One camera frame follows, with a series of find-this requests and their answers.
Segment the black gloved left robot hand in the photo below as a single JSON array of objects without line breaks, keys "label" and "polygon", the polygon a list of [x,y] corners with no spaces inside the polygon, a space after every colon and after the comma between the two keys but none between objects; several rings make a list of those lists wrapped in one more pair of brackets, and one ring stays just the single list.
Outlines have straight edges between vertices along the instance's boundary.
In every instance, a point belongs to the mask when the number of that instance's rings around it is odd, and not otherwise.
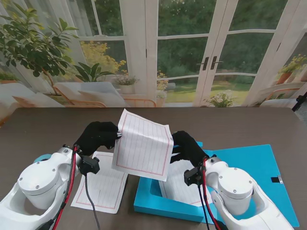
[{"label": "black gloved left robot hand", "polygon": [[85,128],[73,146],[81,150],[83,155],[90,156],[101,146],[113,148],[120,138],[118,127],[112,122],[94,121]]}]

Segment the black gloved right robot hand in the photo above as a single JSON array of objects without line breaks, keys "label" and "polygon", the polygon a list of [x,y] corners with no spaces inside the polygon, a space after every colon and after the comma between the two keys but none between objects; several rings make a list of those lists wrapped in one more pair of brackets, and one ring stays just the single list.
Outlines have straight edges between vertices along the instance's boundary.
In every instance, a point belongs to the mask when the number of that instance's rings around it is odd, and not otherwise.
[{"label": "black gloved right robot hand", "polygon": [[209,159],[209,156],[187,132],[178,131],[172,134],[172,138],[174,147],[170,163],[187,160],[190,161],[194,167],[198,167],[204,159]]}]

